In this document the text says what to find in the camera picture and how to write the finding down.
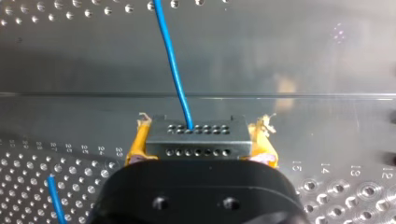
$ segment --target hole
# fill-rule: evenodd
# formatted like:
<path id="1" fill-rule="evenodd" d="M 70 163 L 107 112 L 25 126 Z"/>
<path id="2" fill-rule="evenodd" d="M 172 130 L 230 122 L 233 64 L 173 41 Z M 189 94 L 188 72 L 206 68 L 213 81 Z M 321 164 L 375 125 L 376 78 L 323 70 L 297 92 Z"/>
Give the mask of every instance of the hole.
<path id="1" fill-rule="evenodd" d="M 186 149 L 185 153 L 186 153 L 186 156 L 190 156 L 192 154 L 191 150 L 189 150 L 189 149 Z"/>
<path id="2" fill-rule="evenodd" d="M 55 21 L 55 17 L 52 14 L 49 14 L 49 20 L 50 21 Z"/>
<path id="3" fill-rule="evenodd" d="M 343 210 L 341 210 L 340 208 L 334 208 L 331 212 L 330 215 L 332 217 L 339 217 L 341 215 L 343 215 Z"/>
<path id="4" fill-rule="evenodd" d="M 153 2 L 149 2 L 148 3 L 148 10 L 149 11 L 154 11 L 154 3 Z"/>
<path id="5" fill-rule="evenodd" d="M 81 208 L 82 207 L 82 202 L 81 201 L 76 201 L 76 207 Z"/>
<path id="6" fill-rule="evenodd" d="M 88 192 L 89 193 L 95 193 L 95 187 L 94 186 L 88 186 Z"/>
<path id="7" fill-rule="evenodd" d="M 327 194 L 319 194 L 317 197 L 317 201 L 320 204 L 325 204 L 329 202 L 329 196 Z"/>
<path id="8" fill-rule="evenodd" d="M 71 12 L 66 12 L 66 18 L 69 20 L 73 20 L 74 14 Z"/>
<path id="9" fill-rule="evenodd" d="M 344 186 L 342 186 L 342 185 L 335 185 L 333 190 L 335 193 L 342 193 L 342 192 L 344 192 L 345 189 L 344 189 Z"/>
<path id="10" fill-rule="evenodd" d="M 55 0 L 53 5 L 55 6 L 56 9 L 62 9 L 64 7 L 64 5 L 62 4 L 62 0 Z"/>
<path id="11" fill-rule="evenodd" d="M 29 12 L 29 8 L 27 8 L 26 5 L 21 5 L 21 12 L 23 12 L 24 14 L 27 14 Z"/>
<path id="12" fill-rule="evenodd" d="M 353 208 L 358 205 L 358 200 L 355 197 L 346 198 L 346 206 L 348 208 Z"/>
<path id="13" fill-rule="evenodd" d="M 206 155 L 206 156 L 210 156 L 210 154 L 212 154 L 212 150 L 206 149 L 206 150 L 205 150 L 205 155 Z"/>
<path id="14" fill-rule="evenodd" d="M 196 4 L 197 6 L 203 5 L 204 2 L 205 2 L 204 0 L 195 0 L 195 4 Z"/>
<path id="15" fill-rule="evenodd" d="M 305 212 L 306 213 L 312 213 L 312 212 L 314 212 L 314 206 L 312 206 L 312 205 L 306 205 L 305 207 L 304 207 L 304 210 L 305 210 Z"/>
<path id="16" fill-rule="evenodd" d="M 375 193 L 375 190 L 371 187 L 367 187 L 363 189 L 363 195 L 366 197 L 371 197 L 373 196 Z"/>
<path id="17" fill-rule="evenodd" d="M 310 182 L 310 181 L 309 181 L 309 182 L 306 182 L 306 183 L 304 184 L 304 189 L 305 189 L 305 190 L 308 190 L 308 191 L 315 189 L 315 187 L 316 187 L 316 185 L 315 185 L 314 182 Z"/>
<path id="18" fill-rule="evenodd" d="M 125 6 L 125 11 L 126 11 L 126 13 L 132 13 L 134 11 L 134 8 L 132 7 L 132 5 L 128 4 Z"/>
<path id="19" fill-rule="evenodd" d="M 227 210 L 238 210 L 241 204 L 235 198 L 226 198 L 223 200 L 222 205 Z"/>
<path id="20" fill-rule="evenodd" d="M 85 174 L 85 175 L 92 175 L 92 170 L 91 170 L 91 168 L 86 168 L 86 169 L 84 170 L 84 174 Z"/>
<path id="21" fill-rule="evenodd" d="M 172 0 L 171 1 L 171 7 L 172 8 L 178 8 L 178 1 L 177 0 Z"/>
<path id="22" fill-rule="evenodd" d="M 13 13 L 13 11 L 12 11 L 12 8 L 11 8 L 11 7 L 6 7 L 6 10 L 5 10 L 5 12 L 6 12 L 6 14 L 7 14 L 8 16 L 12 15 L 12 13 Z"/>
<path id="23" fill-rule="evenodd" d="M 328 220 L 326 219 L 326 217 L 317 217 L 317 219 L 315 219 L 315 224 L 328 224 Z"/>
<path id="24" fill-rule="evenodd" d="M 76 167 L 74 167 L 74 166 L 70 166 L 70 167 L 69 167 L 69 173 L 70 173 L 70 174 L 75 175 L 76 172 L 77 172 Z"/>
<path id="25" fill-rule="evenodd" d="M 56 173 L 60 173 L 62 171 L 62 166 L 60 164 L 56 164 L 53 169 Z"/>
<path id="26" fill-rule="evenodd" d="M 166 149 L 165 153 L 166 153 L 166 156 L 172 156 L 174 154 L 174 151 L 172 149 Z"/>
<path id="27" fill-rule="evenodd" d="M 201 154 L 202 154 L 201 149 L 195 149 L 194 154 L 195 154 L 195 156 L 201 156 Z"/>
<path id="28" fill-rule="evenodd" d="M 166 198 L 164 197 L 157 197 L 154 199 L 152 202 L 152 207 L 156 210 L 165 210 L 169 207 L 169 202 Z"/>
<path id="29" fill-rule="evenodd" d="M 102 170 L 102 171 L 100 172 L 100 175 L 101 175 L 103 178 L 108 178 L 108 170 Z"/>
<path id="30" fill-rule="evenodd" d="M 181 149 L 176 149 L 176 155 L 181 156 L 183 154 L 183 151 Z"/>
<path id="31" fill-rule="evenodd" d="M 361 219 L 362 220 L 369 220 L 373 217 L 373 215 L 370 212 L 362 212 L 361 213 Z"/>
<path id="32" fill-rule="evenodd" d="M 92 12 L 91 12 L 89 9 L 86 9 L 86 10 L 84 11 L 84 15 L 85 15 L 86 17 L 90 18 L 90 17 L 92 16 Z"/>
<path id="33" fill-rule="evenodd" d="M 79 0 L 73 0 L 72 3 L 74 7 L 81 7 L 81 1 Z"/>
<path id="34" fill-rule="evenodd" d="M 230 156 L 230 154 L 231 154 L 231 150 L 230 149 L 225 149 L 223 151 L 223 156 Z"/>
<path id="35" fill-rule="evenodd" d="M 22 24 L 22 20 L 21 20 L 20 18 L 16 18 L 16 19 L 15 19 L 15 22 L 16 22 L 18 25 L 21 25 L 21 24 Z"/>
<path id="36" fill-rule="evenodd" d="M 387 211 L 389 209 L 389 204 L 385 200 L 379 200 L 376 203 L 375 208 L 379 211 Z"/>
<path id="37" fill-rule="evenodd" d="M 72 188 L 73 188 L 73 191 L 79 191 L 79 185 L 78 184 L 74 184 L 72 186 Z"/>
<path id="38" fill-rule="evenodd" d="M 220 154 L 221 154 L 221 151 L 219 149 L 216 149 L 216 150 L 213 151 L 213 155 L 214 156 L 218 156 Z"/>

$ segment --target aluminum surface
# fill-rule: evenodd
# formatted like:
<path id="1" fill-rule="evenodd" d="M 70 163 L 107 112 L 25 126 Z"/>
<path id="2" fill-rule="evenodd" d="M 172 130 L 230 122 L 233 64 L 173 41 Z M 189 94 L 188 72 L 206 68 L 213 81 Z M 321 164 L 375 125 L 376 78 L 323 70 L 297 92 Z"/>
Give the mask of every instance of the aluminum surface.
<path id="1" fill-rule="evenodd" d="M 163 2 L 164 13 L 187 92 L 396 89 L 394 1 L 171 3 Z M 145 0 L 3 0 L 0 91 L 174 92 L 149 6 Z"/>
<path id="2" fill-rule="evenodd" d="M 270 140 L 279 169 L 296 186 L 313 223 L 394 221 L 396 2 L 163 5 L 195 119 L 245 115 L 253 122 L 276 112 L 277 133 Z M 37 165 L 28 173 L 29 180 L 36 172 L 44 178 L 62 158 L 89 161 L 84 168 L 92 161 L 103 167 L 122 162 L 138 112 L 182 118 L 150 8 L 149 1 L 135 0 L 0 2 L 0 161 L 7 160 L 0 164 L 0 183 L 18 181 L 8 167 L 19 154 L 26 166 L 38 153 L 24 142 L 44 148 L 38 160 L 47 153 L 53 158 L 46 173 Z M 18 190 L 27 187 L 24 180 Z M 42 207 L 42 184 L 32 187 L 44 190 L 42 200 L 22 223 L 55 220 L 50 204 Z M 66 197 L 69 187 L 60 190 Z M 16 215 L 26 212 L 14 211 L 18 199 L 11 199 L 9 188 L 14 183 L 1 187 L 0 205 L 7 208 L 0 206 L 0 223 L 18 223 Z M 66 212 L 71 223 L 79 223 L 92 200 L 75 216 Z"/>

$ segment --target perforated metal sheet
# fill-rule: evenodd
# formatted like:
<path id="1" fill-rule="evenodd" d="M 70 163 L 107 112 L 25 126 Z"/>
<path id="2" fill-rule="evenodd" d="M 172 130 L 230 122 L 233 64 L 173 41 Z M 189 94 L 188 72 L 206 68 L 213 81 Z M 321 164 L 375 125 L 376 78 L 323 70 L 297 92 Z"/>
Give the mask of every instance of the perforated metal sheet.
<path id="1" fill-rule="evenodd" d="M 103 183 L 119 168 L 117 161 L 76 158 L 42 149 L 42 143 L 7 140 L 1 148 L 1 223 L 58 223 L 48 192 L 49 175 L 55 175 L 65 219 L 85 223 Z"/>

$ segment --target blue cable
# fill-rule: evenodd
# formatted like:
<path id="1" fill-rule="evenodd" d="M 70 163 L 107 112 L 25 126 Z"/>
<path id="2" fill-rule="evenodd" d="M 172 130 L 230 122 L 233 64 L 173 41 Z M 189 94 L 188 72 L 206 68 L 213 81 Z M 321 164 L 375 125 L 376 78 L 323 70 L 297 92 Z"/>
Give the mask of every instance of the blue cable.
<path id="1" fill-rule="evenodd" d="M 64 218 L 64 210 L 62 209 L 61 200 L 59 200 L 58 192 L 56 191 L 55 179 L 52 175 L 47 178 L 47 182 L 49 183 L 49 196 L 52 199 L 53 209 L 58 217 L 58 222 L 59 224 L 67 224 L 67 221 Z"/>
<path id="2" fill-rule="evenodd" d="M 157 14 L 158 24 L 160 25 L 161 33 L 163 34 L 163 42 L 165 42 L 166 52 L 168 53 L 168 60 L 172 70 L 172 76 L 175 82 L 178 99 L 183 108 L 184 117 L 186 119 L 188 129 L 194 128 L 192 121 L 189 104 L 187 103 L 186 96 L 183 91 L 183 84 L 181 83 L 180 76 L 177 69 L 177 61 L 172 46 L 171 36 L 169 35 L 168 27 L 166 26 L 165 16 L 163 15 L 163 7 L 161 6 L 161 0 L 154 0 L 155 12 Z"/>

